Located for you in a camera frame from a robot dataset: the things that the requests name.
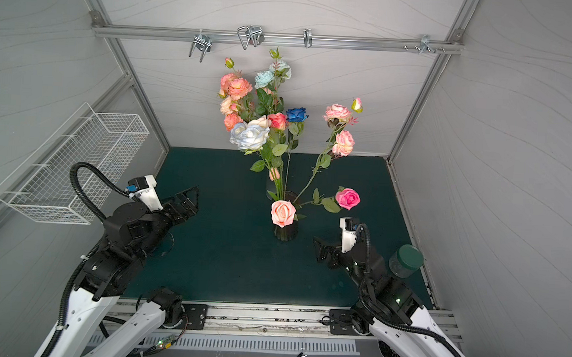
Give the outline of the deep pink red rose stem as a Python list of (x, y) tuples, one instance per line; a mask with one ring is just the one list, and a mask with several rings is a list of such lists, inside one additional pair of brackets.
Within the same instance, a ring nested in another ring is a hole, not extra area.
[(286, 127), (287, 117), (283, 113), (274, 113), (268, 116), (270, 121), (270, 172), (269, 179), (274, 184), (274, 193), (278, 199), (283, 199), (284, 195), (284, 180), (282, 177), (283, 160), (282, 156), (278, 156), (274, 152), (274, 148), (283, 144), (284, 151), (287, 150)]

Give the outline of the magenta pink rose stem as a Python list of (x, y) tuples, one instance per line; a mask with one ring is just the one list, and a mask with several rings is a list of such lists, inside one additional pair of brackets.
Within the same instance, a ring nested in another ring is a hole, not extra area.
[(351, 210), (360, 203), (361, 198), (356, 190), (340, 187), (333, 197), (322, 196), (319, 190), (316, 189), (313, 192), (312, 199), (309, 202), (303, 202), (301, 206), (322, 206), (327, 212), (339, 213), (341, 210)]

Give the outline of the peach multi-bloom rose stem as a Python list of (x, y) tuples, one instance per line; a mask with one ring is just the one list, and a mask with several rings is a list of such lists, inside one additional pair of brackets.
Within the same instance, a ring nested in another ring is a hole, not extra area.
[(237, 124), (244, 122), (242, 118), (244, 104), (242, 99), (233, 99), (230, 96), (225, 97), (220, 103), (220, 111), (224, 116), (224, 126), (228, 132), (231, 132)]

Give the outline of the large light pink rose stem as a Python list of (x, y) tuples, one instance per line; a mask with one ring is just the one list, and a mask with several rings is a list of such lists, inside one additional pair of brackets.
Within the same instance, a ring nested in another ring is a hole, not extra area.
[(295, 221), (296, 208), (286, 200), (275, 201), (271, 205), (272, 223), (279, 228), (290, 226)]

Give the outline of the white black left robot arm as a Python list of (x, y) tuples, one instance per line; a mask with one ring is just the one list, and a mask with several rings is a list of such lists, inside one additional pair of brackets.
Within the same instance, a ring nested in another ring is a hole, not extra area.
[[(91, 171), (129, 203), (119, 206), (111, 216), (103, 214), (80, 184), (81, 169)], [(182, 297), (165, 287), (151, 291), (128, 320), (116, 319), (119, 328), (113, 333), (107, 331), (104, 322), (171, 229), (198, 214), (198, 188), (159, 199), (154, 176), (134, 178), (121, 189), (86, 162), (71, 166), (69, 181), (79, 200), (102, 223), (104, 233), (91, 251), (82, 255), (68, 279), (57, 321), (35, 356), (147, 357), (171, 348), (181, 339), (179, 334), (169, 335), (146, 349), (139, 348), (160, 327), (188, 326)]]

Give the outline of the dark blue rose stem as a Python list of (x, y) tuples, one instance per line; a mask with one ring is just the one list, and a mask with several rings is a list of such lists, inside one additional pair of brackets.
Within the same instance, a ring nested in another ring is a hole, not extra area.
[(287, 166), (284, 173), (286, 178), (284, 179), (284, 190), (287, 190), (288, 179), (290, 173), (291, 155), (293, 151), (298, 147), (299, 137), (301, 136), (304, 125), (303, 123), (308, 119), (308, 114), (306, 108), (299, 107), (294, 109), (289, 109), (286, 112), (287, 123), (288, 123), (288, 148), (287, 148)]

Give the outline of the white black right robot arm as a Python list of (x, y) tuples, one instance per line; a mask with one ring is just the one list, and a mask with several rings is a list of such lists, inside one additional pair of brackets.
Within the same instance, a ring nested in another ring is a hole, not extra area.
[(388, 269), (358, 219), (340, 221), (341, 243), (313, 239), (316, 260), (343, 269), (356, 284), (357, 302), (341, 322), (373, 336), (384, 357), (465, 357), (443, 332), (422, 300)]

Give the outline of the white blue rose stem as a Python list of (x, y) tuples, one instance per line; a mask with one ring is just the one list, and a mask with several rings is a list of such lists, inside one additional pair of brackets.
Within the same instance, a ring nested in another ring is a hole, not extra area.
[[(245, 123), (247, 125), (248, 128), (246, 128), (243, 133), (241, 134), (241, 139), (242, 139), (242, 148), (238, 148), (241, 152), (243, 152), (245, 155), (252, 155), (252, 154), (256, 154), (259, 156), (259, 160), (255, 161), (253, 163), (253, 165), (250, 166), (250, 170), (253, 172), (270, 172), (270, 154), (271, 154), (271, 150), (270, 150), (270, 130), (271, 128), (267, 128), (267, 129), (263, 129), (261, 127), (255, 126), (255, 127), (250, 127), (248, 126), (248, 123)], [(283, 144), (276, 146), (274, 148), (274, 152), (275, 154), (277, 154), (278, 156), (283, 156), (286, 152), (284, 151), (285, 146)], [(267, 195), (273, 199), (273, 200), (283, 200), (283, 199), (278, 199), (278, 197), (276, 196), (276, 194), (274, 193), (274, 188), (271, 189), (269, 188), (267, 190)]]

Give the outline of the pale blue flower stem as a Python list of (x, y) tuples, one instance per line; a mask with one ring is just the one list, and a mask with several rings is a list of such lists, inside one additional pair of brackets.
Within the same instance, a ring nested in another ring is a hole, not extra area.
[(281, 96), (280, 87), (291, 78), (291, 66), (283, 59), (279, 48), (269, 50), (272, 62), (267, 70), (255, 75), (255, 117), (281, 113), (285, 100)]

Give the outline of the red ribbed glass vase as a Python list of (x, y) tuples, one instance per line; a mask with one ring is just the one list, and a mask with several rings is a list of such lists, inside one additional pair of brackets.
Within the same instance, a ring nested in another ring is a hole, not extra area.
[[(285, 200), (293, 202), (294, 199), (297, 197), (297, 194), (293, 191), (286, 191), (285, 192)], [(273, 227), (274, 236), (280, 241), (292, 241), (296, 238), (299, 232), (299, 224), (298, 221), (293, 220), (293, 223), (287, 225), (285, 227), (274, 226)]]

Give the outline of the pink rose stem with bud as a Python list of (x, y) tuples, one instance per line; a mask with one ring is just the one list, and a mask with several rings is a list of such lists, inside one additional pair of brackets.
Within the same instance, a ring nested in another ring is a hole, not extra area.
[(350, 107), (340, 104), (332, 104), (328, 106), (323, 115), (326, 125), (330, 128), (330, 137), (326, 140), (325, 147), (317, 156), (312, 173), (307, 184), (300, 191), (294, 203), (308, 190), (322, 169), (328, 169), (334, 158), (349, 156), (355, 147), (355, 141), (352, 134), (347, 130), (349, 126), (353, 126), (358, 122), (356, 114), (362, 113), (363, 103), (361, 98), (356, 97)]

